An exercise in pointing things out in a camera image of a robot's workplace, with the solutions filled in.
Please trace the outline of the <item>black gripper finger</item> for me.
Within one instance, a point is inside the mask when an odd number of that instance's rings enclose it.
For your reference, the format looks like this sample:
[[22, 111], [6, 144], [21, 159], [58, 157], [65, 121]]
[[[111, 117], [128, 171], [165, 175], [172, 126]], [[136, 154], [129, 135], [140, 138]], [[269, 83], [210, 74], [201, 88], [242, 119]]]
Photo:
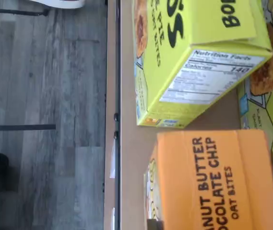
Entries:
[[163, 230], [163, 221], [154, 218], [147, 219], [147, 230]]

